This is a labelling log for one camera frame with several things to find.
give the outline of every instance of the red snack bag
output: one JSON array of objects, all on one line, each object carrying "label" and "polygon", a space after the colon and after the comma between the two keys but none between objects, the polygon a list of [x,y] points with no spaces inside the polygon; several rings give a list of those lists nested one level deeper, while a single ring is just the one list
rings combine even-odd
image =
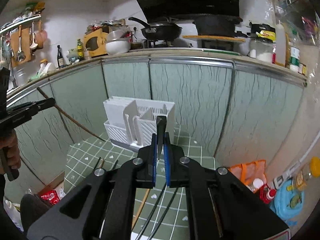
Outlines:
[{"label": "red snack bag", "polygon": [[52,205],[60,201],[58,194],[55,190],[50,190],[41,196],[42,199],[49,201]]}]

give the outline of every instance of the table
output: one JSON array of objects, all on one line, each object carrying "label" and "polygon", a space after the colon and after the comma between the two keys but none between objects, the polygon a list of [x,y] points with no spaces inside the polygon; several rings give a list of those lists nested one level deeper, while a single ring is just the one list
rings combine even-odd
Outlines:
[{"label": "table", "polygon": [[[95,137],[90,137],[85,141],[70,146],[70,151],[67,154],[67,164],[64,179],[65,194],[70,192],[70,190],[76,187],[76,185],[78,185],[93,171],[93,167],[95,166],[99,157],[105,159],[103,168],[108,171],[112,168],[116,160],[118,160],[116,168],[119,168],[123,163],[137,156],[137,153],[135,152],[113,146],[108,138],[107,133],[102,133],[100,137],[106,139],[107,141],[103,142]],[[219,166],[215,162],[215,159],[206,150],[204,150],[204,148],[202,148],[202,146],[199,145],[188,132],[183,131],[180,126],[174,128],[173,144],[182,147],[186,156],[198,161],[203,167],[215,169]],[[141,215],[133,229],[131,236],[132,239],[135,239],[137,233],[139,233],[143,224],[147,220],[147,217],[149,216],[164,183],[164,160],[160,159],[157,162],[156,186],[151,189],[148,195]],[[145,192],[146,189],[137,189],[133,214],[137,213]],[[156,223],[167,207],[173,192],[174,189],[169,187],[165,188],[158,207],[156,208],[156,211],[153,214],[146,231],[144,232],[145,236],[149,236],[153,228],[156,226]],[[187,201],[184,188],[180,188],[178,190],[170,209],[168,210],[154,238],[165,240],[189,239]]]}]

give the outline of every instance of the yellow lid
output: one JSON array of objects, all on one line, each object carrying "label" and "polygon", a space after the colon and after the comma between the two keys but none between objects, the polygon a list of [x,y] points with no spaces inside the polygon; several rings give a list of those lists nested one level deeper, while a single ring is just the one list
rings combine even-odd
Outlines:
[{"label": "yellow lid", "polygon": [[310,161],[310,171],[312,176],[320,176],[320,159],[318,157],[312,157]]}]

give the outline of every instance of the metal bolt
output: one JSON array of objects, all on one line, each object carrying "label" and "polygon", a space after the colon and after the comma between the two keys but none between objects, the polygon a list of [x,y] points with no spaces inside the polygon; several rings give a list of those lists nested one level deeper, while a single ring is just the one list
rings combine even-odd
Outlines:
[{"label": "metal bolt", "polygon": [[132,162],[135,165],[140,165],[141,163],[143,163],[143,160],[141,158],[135,158],[135,159],[133,159]]},{"label": "metal bolt", "polygon": [[104,174],[104,170],[101,169],[101,168],[96,169],[96,170],[94,171],[94,174],[95,174],[97,177],[99,177],[99,176],[101,176],[101,175]]},{"label": "metal bolt", "polygon": [[180,162],[183,164],[187,164],[188,162],[190,162],[190,159],[188,157],[183,156],[180,158]]},{"label": "metal bolt", "polygon": [[227,170],[225,167],[220,167],[220,168],[218,169],[218,173],[219,173],[220,175],[226,175],[226,174],[228,173],[228,170]]}]

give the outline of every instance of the human hand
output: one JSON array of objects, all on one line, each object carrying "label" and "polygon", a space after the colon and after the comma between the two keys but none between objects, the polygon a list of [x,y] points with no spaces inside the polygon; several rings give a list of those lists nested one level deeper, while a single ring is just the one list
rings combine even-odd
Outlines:
[{"label": "human hand", "polygon": [[[9,147],[7,153],[8,165],[11,166],[12,169],[19,169],[21,167],[20,150],[18,147],[18,139],[15,130],[12,131],[9,137],[0,138],[0,149],[3,147]],[[0,174],[5,174],[2,166],[0,166]]]}]

